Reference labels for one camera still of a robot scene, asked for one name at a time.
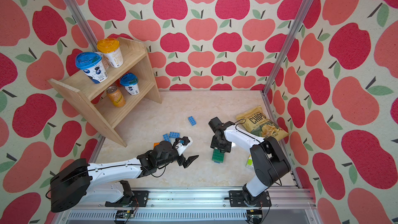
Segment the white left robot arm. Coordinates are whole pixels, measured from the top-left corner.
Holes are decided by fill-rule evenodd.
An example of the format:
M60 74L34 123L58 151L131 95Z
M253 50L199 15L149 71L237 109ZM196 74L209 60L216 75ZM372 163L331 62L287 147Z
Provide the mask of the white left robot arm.
M84 158L78 159L51 179L46 193L51 211L59 213L80 202L96 200L104 201L106 207L144 206L144 196L133 192L128 180L152 176L173 162L189 167L198 158L184 157L184 151L191 145L192 141L185 136L173 144L161 141L152 150L121 162L88 163Z

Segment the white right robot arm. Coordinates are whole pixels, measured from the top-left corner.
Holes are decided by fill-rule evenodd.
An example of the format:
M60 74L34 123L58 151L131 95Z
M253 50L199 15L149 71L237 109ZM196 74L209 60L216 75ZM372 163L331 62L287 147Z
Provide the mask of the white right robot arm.
M235 144L249 152L252 157L256 175L243 186L242 191L230 192L231 206L271 206L266 191L291 171L291 165L279 142L271 136L255 136L239 128L237 123L223 123L217 117L211 119L208 125L214 132L210 145L212 149L229 153Z

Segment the green lego brick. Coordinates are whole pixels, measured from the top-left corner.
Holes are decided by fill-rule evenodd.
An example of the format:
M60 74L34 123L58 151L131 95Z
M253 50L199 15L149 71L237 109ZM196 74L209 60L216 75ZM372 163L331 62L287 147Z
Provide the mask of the green lego brick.
M223 163L224 162L224 153L222 153L218 149L214 149L211 159L215 163Z

